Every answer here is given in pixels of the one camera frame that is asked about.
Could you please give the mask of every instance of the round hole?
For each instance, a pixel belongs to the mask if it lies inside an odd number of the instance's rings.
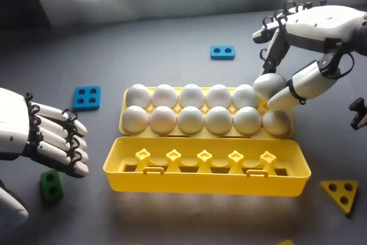
[[[336,192],[337,191],[337,186],[336,186],[336,184],[330,184],[329,185],[329,190],[331,190],[332,192]]]
[[[351,192],[353,190],[353,186],[350,183],[346,183],[344,185],[344,188],[348,191]]]
[[[345,197],[345,196],[340,197],[340,203],[342,203],[343,205],[347,205],[348,197]]]
[[[57,192],[57,188],[55,186],[52,186],[51,188],[48,189],[48,191],[50,192],[50,194],[54,194]]]
[[[46,177],[47,182],[51,182],[51,181],[53,181],[54,179],[55,179],[55,176],[54,176],[54,175],[52,175],[52,174],[49,174],[49,175],[47,175],[47,177]]]

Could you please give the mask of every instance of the green block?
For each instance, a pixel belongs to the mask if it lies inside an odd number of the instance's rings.
[[[63,188],[56,169],[41,174],[41,188],[47,204],[56,203],[63,197]]]

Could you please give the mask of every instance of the yellow triangle block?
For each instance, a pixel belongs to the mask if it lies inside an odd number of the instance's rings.
[[[348,215],[350,213],[358,189],[357,180],[322,181],[321,187],[344,214]]]
[[[279,243],[278,245],[294,245],[292,240],[288,239],[286,241],[283,241],[281,243]]]

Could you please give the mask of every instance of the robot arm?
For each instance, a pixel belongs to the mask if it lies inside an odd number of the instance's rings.
[[[25,156],[76,178],[88,175],[87,129],[70,110],[31,102],[0,88],[0,160]],[[0,232],[28,217],[22,201],[0,181]]]
[[[350,54],[356,51],[367,56],[367,13],[343,6],[325,6],[322,0],[320,7],[312,4],[295,5],[281,11],[271,23],[253,34],[256,43],[271,39],[269,47],[262,49],[260,58],[264,65],[260,74],[275,73],[290,46],[323,53],[319,61],[312,61],[296,72],[286,87],[268,100],[271,110],[288,110],[297,104],[305,104],[327,91],[335,82],[347,75],[354,66]],[[338,66],[343,55],[352,58],[351,68],[341,73]]]

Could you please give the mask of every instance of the blue square block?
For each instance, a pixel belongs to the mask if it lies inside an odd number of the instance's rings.
[[[101,102],[99,86],[77,87],[74,92],[73,109],[75,111],[97,110]]]
[[[235,58],[235,47],[212,46],[210,47],[210,58],[212,60],[233,60]]]

